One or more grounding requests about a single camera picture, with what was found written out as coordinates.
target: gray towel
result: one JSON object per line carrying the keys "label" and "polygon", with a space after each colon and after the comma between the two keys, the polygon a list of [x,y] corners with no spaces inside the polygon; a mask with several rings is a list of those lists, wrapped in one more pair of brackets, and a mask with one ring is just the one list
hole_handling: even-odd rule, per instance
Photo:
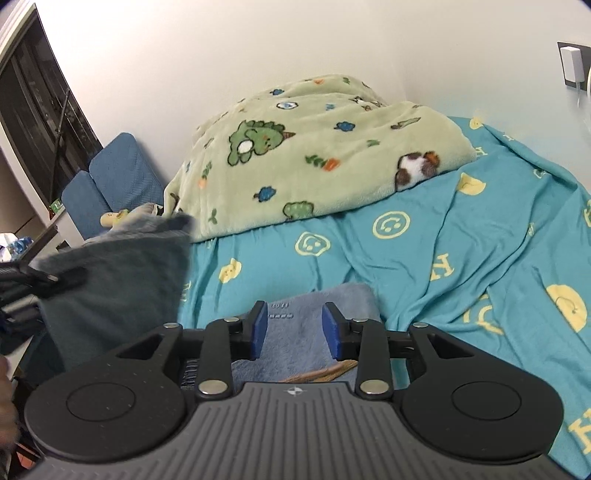
{"label": "gray towel", "polygon": [[[322,331],[322,305],[327,301],[334,302],[345,318],[380,319],[374,294],[364,284],[346,283],[270,303],[261,357],[232,364],[234,387],[239,389],[249,381],[278,382],[334,365]],[[355,368],[336,381],[348,381],[353,388],[356,374]]]}
{"label": "gray towel", "polygon": [[176,321],[190,224],[184,215],[142,216],[38,262],[36,268],[52,274],[88,270],[85,285],[40,301],[66,370]]}

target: white wall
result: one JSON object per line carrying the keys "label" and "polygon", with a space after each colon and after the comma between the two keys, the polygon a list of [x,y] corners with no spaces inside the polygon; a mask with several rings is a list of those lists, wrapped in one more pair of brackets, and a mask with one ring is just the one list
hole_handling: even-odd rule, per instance
{"label": "white wall", "polygon": [[591,189],[591,134],[564,85],[556,44],[591,46],[591,9],[582,1],[368,1],[400,47],[409,99],[477,115]]}
{"label": "white wall", "polygon": [[208,117],[323,73],[403,97],[389,46],[360,1],[37,0],[57,61],[103,145],[121,131],[166,180]]}

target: dinosaur print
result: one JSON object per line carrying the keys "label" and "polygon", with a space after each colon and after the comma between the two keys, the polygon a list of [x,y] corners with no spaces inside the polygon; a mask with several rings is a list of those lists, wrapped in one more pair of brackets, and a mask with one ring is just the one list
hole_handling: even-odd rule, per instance
{"label": "dinosaur print", "polygon": [[275,122],[264,122],[244,120],[238,129],[230,135],[230,154],[228,164],[231,167],[238,165],[238,162],[248,162],[252,154],[264,155],[269,150],[277,148],[287,138],[295,135],[293,132],[286,132],[285,126]]}
{"label": "dinosaur print", "polygon": [[302,220],[314,215],[314,204],[310,202],[289,202],[283,207],[283,215],[288,220]]}

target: wall outlet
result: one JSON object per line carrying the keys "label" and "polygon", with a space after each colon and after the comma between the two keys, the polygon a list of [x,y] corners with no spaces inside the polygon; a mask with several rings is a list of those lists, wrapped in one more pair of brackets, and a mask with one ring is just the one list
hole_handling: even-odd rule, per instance
{"label": "wall outlet", "polygon": [[[583,71],[585,73],[585,82],[580,83],[581,90],[587,89],[586,79],[589,75],[589,70],[591,69],[591,47],[587,47],[585,45],[577,45],[576,43],[565,43],[565,42],[558,42],[558,57],[560,58],[560,65],[562,65],[562,56],[560,55],[560,49],[562,47],[575,47],[581,51],[581,57],[583,57]],[[564,84],[566,86],[577,88],[577,84],[575,82],[570,82],[568,80],[564,80]]]}

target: blue flower print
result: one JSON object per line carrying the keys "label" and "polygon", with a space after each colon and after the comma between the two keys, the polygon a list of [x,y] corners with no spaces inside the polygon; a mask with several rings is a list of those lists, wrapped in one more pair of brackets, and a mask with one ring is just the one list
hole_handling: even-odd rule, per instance
{"label": "blue flower print", "polygon": [[350,122],[339,122],[336,124],[335,130],[341,130],[343,132],[351,132],[355,128],[355,124]]}

